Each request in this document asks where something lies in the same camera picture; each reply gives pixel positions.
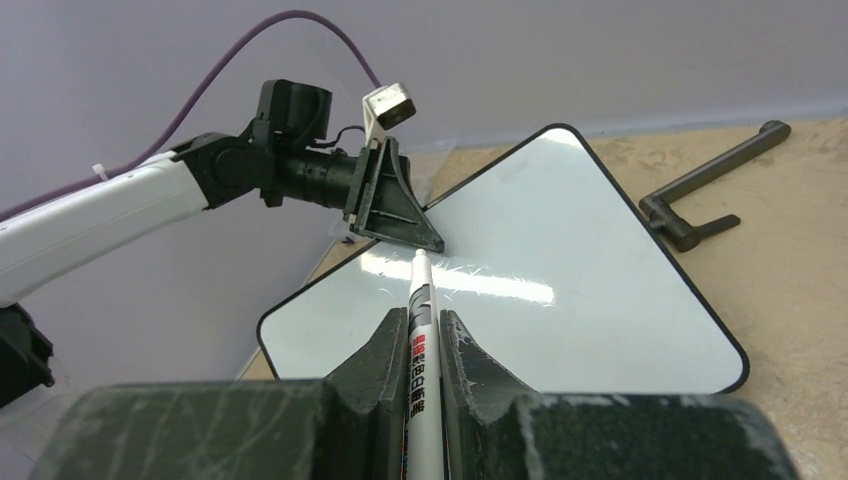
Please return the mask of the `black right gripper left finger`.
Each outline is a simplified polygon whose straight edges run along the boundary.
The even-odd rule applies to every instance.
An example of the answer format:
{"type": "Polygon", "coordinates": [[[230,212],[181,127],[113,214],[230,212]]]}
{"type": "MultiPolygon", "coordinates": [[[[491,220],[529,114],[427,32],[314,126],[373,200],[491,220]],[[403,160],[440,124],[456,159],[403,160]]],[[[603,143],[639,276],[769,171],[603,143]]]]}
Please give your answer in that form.
{"type": "Polygon", "coordinates": [[[326,479],[399,479],[402,472],[408,311],[389,309],[371,337],[325,379],[326,479]]]}

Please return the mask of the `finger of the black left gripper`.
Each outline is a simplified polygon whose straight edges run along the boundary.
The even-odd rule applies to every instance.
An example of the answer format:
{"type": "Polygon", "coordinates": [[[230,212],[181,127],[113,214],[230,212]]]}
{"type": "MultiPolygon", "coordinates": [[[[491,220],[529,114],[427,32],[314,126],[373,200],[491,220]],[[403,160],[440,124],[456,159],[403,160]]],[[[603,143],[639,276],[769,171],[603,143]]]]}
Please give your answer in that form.
{"type": "Polygon", "coordinates": [[[443,253],[445,241],[416,202],[372,200],[357,215],[354,232],[398,245],[443,253]]]}
{"type": "Polygon", "coordinates": [[[410,159],[400,153],[399,141],[387,136],[380,153],[377,182],[377,211],[386,216],[416,216],[421,205],[411,183],[410,159]]]}

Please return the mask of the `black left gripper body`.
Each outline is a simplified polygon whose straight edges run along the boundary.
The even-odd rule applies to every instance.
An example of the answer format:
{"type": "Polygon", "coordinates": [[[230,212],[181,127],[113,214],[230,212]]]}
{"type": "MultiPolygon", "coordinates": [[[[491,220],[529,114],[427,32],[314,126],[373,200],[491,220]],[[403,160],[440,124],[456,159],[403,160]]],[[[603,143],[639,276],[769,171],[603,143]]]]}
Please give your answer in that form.
{"type": "Polygon", "coordinates": [[[350,232],[377,232],[386,211],[378,202],[383,142],[370,142],[360,151],[355,164],[343,218],[350,232]]]}

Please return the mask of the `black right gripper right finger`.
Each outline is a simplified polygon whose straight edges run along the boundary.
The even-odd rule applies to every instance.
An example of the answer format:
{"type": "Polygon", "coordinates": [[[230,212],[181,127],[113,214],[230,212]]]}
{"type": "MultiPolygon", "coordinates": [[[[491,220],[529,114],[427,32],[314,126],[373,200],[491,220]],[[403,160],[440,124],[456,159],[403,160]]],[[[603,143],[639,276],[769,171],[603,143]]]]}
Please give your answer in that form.
{"type": "Polygon", "coordinates": [[[513,403],[534,390],[479,345],[457,312],[440,312],[440,337],[451,477],[519,476],[524,441],[513,403]]]}

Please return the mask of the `white marker pen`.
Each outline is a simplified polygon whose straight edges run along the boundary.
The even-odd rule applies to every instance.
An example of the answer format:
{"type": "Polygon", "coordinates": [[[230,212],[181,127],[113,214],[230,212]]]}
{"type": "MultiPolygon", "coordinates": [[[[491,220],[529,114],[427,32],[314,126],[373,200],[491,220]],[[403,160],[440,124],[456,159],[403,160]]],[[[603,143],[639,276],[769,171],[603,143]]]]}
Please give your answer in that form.
{"type": "Polygon", "coordinates": [[[423,249],[411,262],[408,302],[407,479],[444,479],[441,351],[431,261],[423,249]]]}

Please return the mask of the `white whiteboard black frame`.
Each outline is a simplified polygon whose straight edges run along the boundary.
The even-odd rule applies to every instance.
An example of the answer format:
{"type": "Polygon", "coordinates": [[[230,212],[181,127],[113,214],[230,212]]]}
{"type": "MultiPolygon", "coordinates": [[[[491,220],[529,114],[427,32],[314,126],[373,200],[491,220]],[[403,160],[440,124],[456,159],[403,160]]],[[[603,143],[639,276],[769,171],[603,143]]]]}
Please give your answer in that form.
{"type": "Polygon", "coordinates": [[[585,138],[552,124],[435,201],[437,304],[530,387],[719,393],[746,352],[585,138]]]}

